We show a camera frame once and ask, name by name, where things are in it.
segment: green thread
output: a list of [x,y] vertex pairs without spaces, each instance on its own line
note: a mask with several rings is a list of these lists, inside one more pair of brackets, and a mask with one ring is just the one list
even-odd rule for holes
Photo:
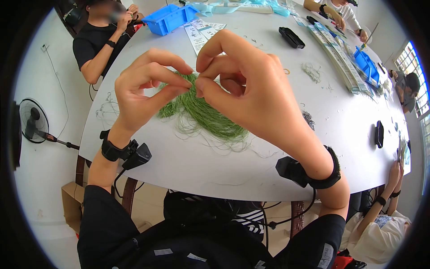
[[159,118],[179,115],[178,129],[183,134],[199,133],[203,128],[218,138],[222,144],[228,143],[229,149],[232,144],[245,143],[248,137],[248,130],[235,124],[229,118],[218,112],[206,103],[204,98],[196,97],[195,74],[183,75],[175,71],[193,85],[190,91],[176,97],[175,101],[170,101],[160,109]]

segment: gray shirt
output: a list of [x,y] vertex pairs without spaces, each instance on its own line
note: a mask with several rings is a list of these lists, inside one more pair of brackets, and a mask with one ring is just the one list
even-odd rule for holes
[[[401,71],[396,71],[397,73],[397,83],[396,83],[396,88],[397,86],[399,86],[400,88],[403,89],[403,91],[406,88],[406,78],[405,78],[405,73],[401,72]],[[404,92],[403,93],[403,106],[406,107],[409,112],[412,112],[415,108],[415,97],[413,97],[411,94]]]

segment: hand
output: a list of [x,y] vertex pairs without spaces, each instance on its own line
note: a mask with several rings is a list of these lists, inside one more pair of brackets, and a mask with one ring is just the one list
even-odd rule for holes
[[136,19],[137,13],[139,12],[139,7],[135,4],[131,4],[131,6],[129,7],[129,11],[132,12],[133,14],[133,20]]
[[360,41],[365,43],[368,39],[368,35],[367,32],[365,30],[361,30],[361,34],[360,34]]
[[333,20],[335,20],[336,26],[339,27],[342,31],[345,31],[345,28],[347,26],[345,24],[344,18],[342,18],[342,16],[336,10],[330,7],[327,7],[326,9],[328,10],[327,13],[332,16]]
[[[277,144],[285,140],[283,127],[305,128],[282,65],[228,30],[216,33],[200,50],[197,97],[251,133]],[[220,75],[225,92],[213,80]]]
[[[115,122],[128,132],[135,133],[164,105],[192,87],[191,83],[173,73],[172,66],[181,74],[191,74],[193,69],[179,56],[165,50],[150,49],[139,56],[115,81],[120,115]],[[153,97],[144,96],[143,89],[167,83]]]
[[388,186],[392,187],[393,189],[396,187],[397,183],[400,179],[400,163],[398,161],[394,161],[393,166],[390,170],[390,175],[388,177]]
[[132,21],[133,13],[131,11],[127,11],[126,14],[121,18],[121,20],[117,23],[117,30],[123,33],[127,29],[127,25]]

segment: blue plastic tray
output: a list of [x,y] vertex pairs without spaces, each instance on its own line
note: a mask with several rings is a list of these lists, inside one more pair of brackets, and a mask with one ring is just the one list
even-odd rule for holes
[[154,34],[166,35],[186,22],[194,19],[199,11],[192,6],[179,8],[167,5],[142,19]]
[[374,85],[375,87],[378,87],[379,85],[379,73],[376,69],[375,65],[373,64],[372,60],[370,59],[369,55],[367,55],[365,52],[360,51],[360,48],[355,46],[357,48],[357,51],[354,53],[355,61],[357,62],[358,66],[363,70],[363,72],[367,75],[366,82]]

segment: round table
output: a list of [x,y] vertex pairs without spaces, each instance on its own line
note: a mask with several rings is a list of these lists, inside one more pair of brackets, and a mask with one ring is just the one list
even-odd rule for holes
[[[303,18],[311,15],[325,25],[330,24],[300,5],[296,5],[295,9]],[[388,100],[376,96],[375,101],[363,94],[351,94],[321,45],[307,27],[296,23],[292,15],[282,17],[277,14],[236,11],[202,19],[227,24],[226,29],[266,53],[279,57],[283,67],[291,72],[288,79],[297,102],[315,121],[315,133],[323,144],[333,147],[338,155],[351,193],[386,182],[399,145],[394,122],[398,123],[402,135],[408,140],[405,117],[395,93],[388,96]],[[291,48],[279,34],[280,26],[292,29],[304,41],[305,48]],[[361,45],[352,33],[346,31],[345,34],[352,48]],[[115,79],[151,47],[177,54],[191,67],[196,65],[197,56],[184,28],[177,28],[166,36],[153,34],[147,27],[137,31],[109,69],[98,90],[83,131],[80,156],[92,160],[100,149],[100,131],[110,129],[118,115]],[[370,48],[366,52],[374,62],[380,62]],[[315,69],[321,66],[320,83],[313,82],[301,70],[301,64],[307,62]],[[145,95],[152,96],[155,92],[156,89],[147,89]],[[373,142],[378,120],[385,127],[382,149]],[[177,191],[217,198],[248,201],[302,201],[312,198],[311,187],[303,189],[278,175],[276,161],[287,154],[276,146],[250,134],[247,139],[250,145],[242,152],[209,147],[220,144],[205,131],[192,137],[181,134],[177,123],[177,118],[151,118],[133,138],[140,145],[146,143],[153,157],[148,163],[126,171],[124,175]]]

